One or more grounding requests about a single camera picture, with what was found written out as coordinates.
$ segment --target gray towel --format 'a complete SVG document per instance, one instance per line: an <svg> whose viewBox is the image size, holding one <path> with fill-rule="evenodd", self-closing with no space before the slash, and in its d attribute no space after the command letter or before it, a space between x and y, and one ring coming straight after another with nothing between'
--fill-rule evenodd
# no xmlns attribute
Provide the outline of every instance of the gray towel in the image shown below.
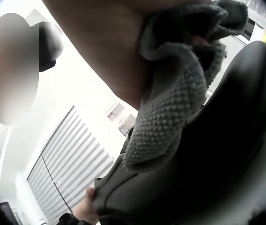
<svg viewBox="0 0 266 225"><path fill-rule="evenodd" d="M246 5L232 0L181 5L149 17L139 52L150 62L153 81L124 146L127 170L147 172L174 156L186 119L204 104L207 88L220 71L225 46L218 40L240 34L247 20ZM209 45L191 46L191 34Z"/></svg>

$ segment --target sleeve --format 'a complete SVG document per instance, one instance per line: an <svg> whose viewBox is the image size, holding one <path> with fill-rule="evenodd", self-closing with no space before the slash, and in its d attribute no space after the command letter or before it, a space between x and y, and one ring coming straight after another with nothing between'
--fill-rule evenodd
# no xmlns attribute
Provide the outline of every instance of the sleeve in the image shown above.
<svg viewBox="0 0 266 225"><path fill-rule="evenodd" d="M60 218L57 225L78 225L79 221L69 213L64 213Z"/></svg>

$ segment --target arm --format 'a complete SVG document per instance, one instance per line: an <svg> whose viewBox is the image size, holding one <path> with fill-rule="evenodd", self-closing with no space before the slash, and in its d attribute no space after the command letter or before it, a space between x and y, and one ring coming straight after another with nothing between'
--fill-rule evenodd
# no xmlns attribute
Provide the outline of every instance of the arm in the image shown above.
<svg viewBox="0 0 266 225"><path fill-rule="evenodd" d="M210 0L43 0L77 51L122 100L139 109L151 81L137 52L145 18L180 3Z"/></svg>
<svg viewBox="0 0 266 225"><path fill-rule="evenodd" d="M57 225L77 225L83 220L84 225L96 225L98 215L93 208L93 198L95 190L91 187L86 189L85 198L73 209L73 214L63 214Z"/></svg>

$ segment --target window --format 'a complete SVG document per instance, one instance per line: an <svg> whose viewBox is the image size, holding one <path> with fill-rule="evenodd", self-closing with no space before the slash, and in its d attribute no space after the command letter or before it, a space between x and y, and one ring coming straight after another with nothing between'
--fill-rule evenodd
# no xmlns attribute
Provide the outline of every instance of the window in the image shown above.
<svg viewBox="0 0 266 225"><path fill-rule="evenodd" d="M108 114L108 118L114 121L124 110L124 107L120 103L114 104L114 109Z"/></svg>
<svg viewBox="0 0 266 225"><path fill-rule="evenodd" d="M74 106L64 117L28 176L32 192L50 224L70 213L94 179L105 176L113 158Z"/></svg>
<svg viewBox="0 0 266 225"><path fill-rule="evenodd" d="M107 117L114 123L117 129L127 137L134 126L136 118L119 102L116 102L107 113Z"/></svg>
<svg viewBox="0 0 266 225"><path fill-rule="evenodd" d="M125 136L128 137L128 133L130 129L134 126L135 117L131 114L124 120L124 122L119 126L120 132Z"/></svg>

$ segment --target skin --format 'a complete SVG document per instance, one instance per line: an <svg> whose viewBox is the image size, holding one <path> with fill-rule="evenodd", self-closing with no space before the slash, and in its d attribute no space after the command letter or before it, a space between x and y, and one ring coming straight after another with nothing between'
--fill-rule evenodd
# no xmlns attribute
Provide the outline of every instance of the skin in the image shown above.
<svg viewBox="0 0 266 225"><path fill-rule="evenodd" d="M77 51L120 99L136 109L151 82L137 52L144 19L178 4L210 0L43 0Z"/></svg>

